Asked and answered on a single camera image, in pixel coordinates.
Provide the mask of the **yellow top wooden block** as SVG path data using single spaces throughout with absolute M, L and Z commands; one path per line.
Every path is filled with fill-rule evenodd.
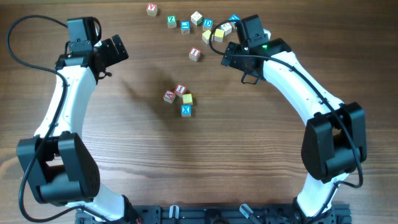
M 216 29 L 214 32 L 214 40 L 216 42 L 222 42 L 225 31 L 223 29 Z

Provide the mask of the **red I wooden block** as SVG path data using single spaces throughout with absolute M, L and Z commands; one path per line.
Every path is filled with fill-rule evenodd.
M 187 88 L 183 85 L 177 85 L 176 88 L 174 89 L 174 93 L 179 96 L 182 97 L 187 91 Z
M 198 48 L 193 47 L 190 52 L 189 52 L 189 59 L 193 60 L 193 61 L 198 61 L 198 59 L 200 58 L 201 55 L 201 51 Z

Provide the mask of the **yellow S wooden block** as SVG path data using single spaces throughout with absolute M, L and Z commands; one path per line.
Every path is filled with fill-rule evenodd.
M 192 105 L 193 104 L 193 97 L 192 94 L 184 94 L 182 95 L 182 100 L 184 105 Z

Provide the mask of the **blue-sided picture wooden block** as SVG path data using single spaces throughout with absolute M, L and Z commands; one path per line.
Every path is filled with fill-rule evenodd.
M 182 117 L 191 117 L 192 106 L 191 105 L 182 105 L 181 106 L 181 115 L 182 115 Z

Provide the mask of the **red A wooden block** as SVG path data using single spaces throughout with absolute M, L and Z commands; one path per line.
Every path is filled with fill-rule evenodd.
M 175 100 L 176 94 L 173 91 L 167 90 L 164 95 L 163 95 L 163 99 L 164 101 L 168 102 L 168 103 L 173 103 Z

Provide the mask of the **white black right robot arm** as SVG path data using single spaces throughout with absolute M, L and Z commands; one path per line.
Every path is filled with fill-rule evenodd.
M 300 64 L 283 39 L 271 39 L 258 15 L 228 20 L 239 42 L 230 42 L 222 65 L 233 67 L 276 87 L 305 125 L 301 158 L 308 172 L 294 199 L 291 223 L 338 223 L 343 216 L 331 201 L 339 186 L 363 185 L 367 158 L 365 115 L 357 103 L 346 104 L 325 90 Z

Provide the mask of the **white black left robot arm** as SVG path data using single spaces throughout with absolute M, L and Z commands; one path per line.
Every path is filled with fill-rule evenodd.
M 69 40 L 52 73 L 56 85 L 41 125 L 17 145 L 24 171 L 21 190 L 29 187 L 40 204 L 80 212 L 100 223 L 140 223 L 141 216 L 126 196 L 100 182 L 95 160 L 81 134 L 88 102 L 107 68 L 127 59 L 118 35 L 101 38 L 95 17 L 69 19 Z

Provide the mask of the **plain picture wooden block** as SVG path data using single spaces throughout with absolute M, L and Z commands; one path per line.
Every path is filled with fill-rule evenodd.
M 229 22 L 224 23 L 220 26 L 220 28 L 224 31 L 224 35 L 227 36 L 230 33 L 232 33 L 233 27 L 231 26 L 231 24 Z

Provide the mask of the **yellow-sided wooden block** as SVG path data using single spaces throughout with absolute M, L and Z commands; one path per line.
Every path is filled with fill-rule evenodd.
M 211 36 L 211 30 L 206 30 L 204 33 L 202 33 L 202 40 L 205 44 L 209 44 L 209 42 L 213 40 L 213 37 Z

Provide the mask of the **blue wooden block right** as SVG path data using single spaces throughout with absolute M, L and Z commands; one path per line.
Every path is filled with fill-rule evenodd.
M 230 21 L 233 21 L 233 23 L 235 23 L 236 21 L 240 20 L 240 17 L 238 17 L 237 15 L 233 14 L 230 18 Z

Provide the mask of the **blue D wooden block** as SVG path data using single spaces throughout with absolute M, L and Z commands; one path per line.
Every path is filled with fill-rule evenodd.
M 203 31 L 212 30 L 212 27 L 213 27 L 213 20 L 205 18 L 202 24 Z

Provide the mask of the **plain green-edged wooden block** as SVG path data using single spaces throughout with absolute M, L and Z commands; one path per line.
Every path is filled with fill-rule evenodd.
M 195 25 L 195 26 L 199 26 L 203 21 L 203 16 L 198 12 L 195 11 L 192 15 L 191 15 L 191 22 Z

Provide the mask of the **blue wooden block left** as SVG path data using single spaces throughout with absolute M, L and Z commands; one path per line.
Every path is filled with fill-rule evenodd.
M 190 33 L 190 22 L 189 21 L 182 21 L 180 23 L 181 33 L 182 34 L 189 34 Z

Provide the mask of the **red Y wooden block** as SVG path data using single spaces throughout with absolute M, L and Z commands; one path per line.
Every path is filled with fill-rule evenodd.
M 155 17 L 157 15 L 157 12 L 158 12 L 158 7 L 154 3 L 149 3 L 147 5 L 146 11 L 147 11 L 147 14 L 149 16 Z

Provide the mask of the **green Z wooden block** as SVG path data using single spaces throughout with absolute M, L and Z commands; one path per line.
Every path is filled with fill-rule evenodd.
M 177 20 L 175 15 L 167 16 L 167 27 L 173 29 L 177 27 Z

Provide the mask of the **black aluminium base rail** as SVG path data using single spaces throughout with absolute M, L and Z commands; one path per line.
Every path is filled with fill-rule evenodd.
M 252 207 L 250 218 L 238 207 L 161 207 L 135 206 L 143 224 L 196 224 L 196 223 L 303 223 L 301 216 L 291 204 L 270 204 Z

